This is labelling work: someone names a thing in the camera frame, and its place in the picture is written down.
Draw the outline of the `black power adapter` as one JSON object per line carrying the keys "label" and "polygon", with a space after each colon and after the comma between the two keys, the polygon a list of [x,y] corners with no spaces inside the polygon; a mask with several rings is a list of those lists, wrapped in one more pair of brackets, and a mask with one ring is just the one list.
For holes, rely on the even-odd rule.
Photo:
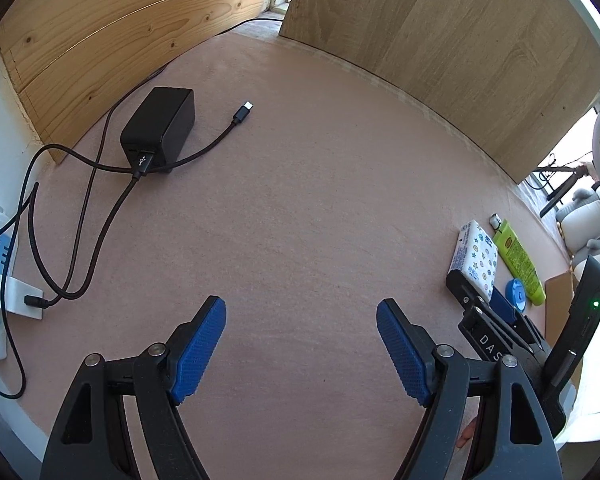
{"label": "black power adapter", "polygon": [[155,87],[122,130],[120,144],[134,170],[157,169],[178,161],[195,125],[193,89]]}

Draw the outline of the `white plug adapter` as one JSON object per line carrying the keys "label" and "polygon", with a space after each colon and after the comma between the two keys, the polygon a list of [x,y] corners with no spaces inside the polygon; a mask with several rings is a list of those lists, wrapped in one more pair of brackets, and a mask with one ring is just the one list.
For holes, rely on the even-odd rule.
{"label": "white plug adapter", "polygon": [[[0,274],[0,309],[1,309],[1,282]],[[5,284],[5,307],[6,311],[16,315],[33,318],[34,320],[42,320],[43,310],[39,307],[28,306],[24,300],[27,296],[34,298],[42,298],[43,292],[41,289],[35,288],[25,282],[19,281],[12,276],[6,278]]]}

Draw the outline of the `green tube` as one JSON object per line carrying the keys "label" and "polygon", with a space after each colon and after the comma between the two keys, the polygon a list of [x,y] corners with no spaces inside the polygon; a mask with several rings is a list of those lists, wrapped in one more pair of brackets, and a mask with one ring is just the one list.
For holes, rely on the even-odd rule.
{"label": "green tube", "polygon": [[494,244],[509,272],[524,285],[532,304],[544,304],[546,295],[538,272],[512,226],[498,214],[492,214],[489,223],[493,229]]}

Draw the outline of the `white tissue pack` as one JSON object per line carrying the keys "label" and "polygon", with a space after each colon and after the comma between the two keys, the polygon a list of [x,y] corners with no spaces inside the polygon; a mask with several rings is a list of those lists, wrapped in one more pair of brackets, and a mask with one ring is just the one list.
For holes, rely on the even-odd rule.
{"label": "white tissue pack", "polygon": [[498,248],[490,235],[476,220],[464,224],[458,232],[448,277],[464,278],[488,304],[494,291],[496,270]]}

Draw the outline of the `light wood board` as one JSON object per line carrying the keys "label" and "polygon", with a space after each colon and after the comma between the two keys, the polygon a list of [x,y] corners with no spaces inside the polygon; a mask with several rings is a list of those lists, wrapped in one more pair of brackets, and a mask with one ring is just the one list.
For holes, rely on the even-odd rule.
{"label": "light wood board", "polygon": [[569,0],[291,0],[282,35],[390,82],[524,180],[600,92]]}

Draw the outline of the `large penguin plush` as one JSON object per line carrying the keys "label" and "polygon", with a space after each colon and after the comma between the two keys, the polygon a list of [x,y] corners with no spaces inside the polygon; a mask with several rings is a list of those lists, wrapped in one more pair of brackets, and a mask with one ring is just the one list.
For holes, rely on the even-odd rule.
{"label": "large penguin plush", "polygon": [[600,184],[579,188],[572,201],[556,212],[562,238],[571,255],[582,249],[589,240],[600,238]]}

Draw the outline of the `black tripod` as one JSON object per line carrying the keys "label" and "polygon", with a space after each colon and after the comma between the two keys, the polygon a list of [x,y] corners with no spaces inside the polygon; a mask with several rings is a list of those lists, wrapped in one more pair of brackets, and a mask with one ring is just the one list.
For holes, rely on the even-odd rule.
{"label": "black tripod", "polygon": [[545,198],[545,203],[539,212],[544,218],[554,210],[568,192],[583,178],[590,175],[590,160],[586,153],[583,156],[560,164],[554,153],[550,153],[539,166],[524,178],[524,184]]}

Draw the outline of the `wooden headboard panel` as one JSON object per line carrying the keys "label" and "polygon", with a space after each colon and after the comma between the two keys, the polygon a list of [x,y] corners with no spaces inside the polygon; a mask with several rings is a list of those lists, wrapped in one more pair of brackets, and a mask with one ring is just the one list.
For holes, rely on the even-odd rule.
{"label": "wooden headboard panel", "polygon": [[0,52],[40,140],[72,148],[125,92],[263,0],[15,0]]}

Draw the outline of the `blue round case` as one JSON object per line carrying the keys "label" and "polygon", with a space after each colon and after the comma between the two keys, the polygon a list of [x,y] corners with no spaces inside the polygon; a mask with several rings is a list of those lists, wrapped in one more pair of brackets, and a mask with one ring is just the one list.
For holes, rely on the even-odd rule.
{"label": "blue round case", "polygon": [[519,278],[513,278],[505,287],[505,298],[520,313],[524,313],[527,305],[527,295],[524,284]]}

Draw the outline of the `cardboard box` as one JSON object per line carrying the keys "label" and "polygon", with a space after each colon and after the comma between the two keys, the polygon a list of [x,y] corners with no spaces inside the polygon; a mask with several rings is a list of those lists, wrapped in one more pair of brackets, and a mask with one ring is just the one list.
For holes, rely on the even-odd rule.
{"label": "cardboard box", "polygon": [[556,347],[558,338],[569,318],[573,300],[573,277],[570,271],[549,278],[545,282],[545,340],[551,349]]}

